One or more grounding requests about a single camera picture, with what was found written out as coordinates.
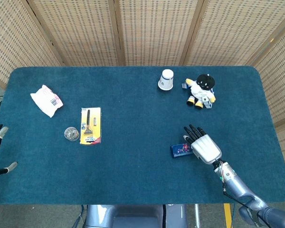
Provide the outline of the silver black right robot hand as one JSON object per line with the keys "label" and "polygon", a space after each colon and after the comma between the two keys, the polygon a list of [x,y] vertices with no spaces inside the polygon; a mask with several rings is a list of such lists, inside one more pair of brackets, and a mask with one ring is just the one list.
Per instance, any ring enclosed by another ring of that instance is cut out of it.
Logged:
{"label": "silver black right robot hand", "polygon": [[183,135],[185,141],[190,145],[193,154],[207,165],[213,165],[214,169],[223,162],[221,149],[211,137],[201,128],[195,128],[192,124],[183,129],[187,135]]}

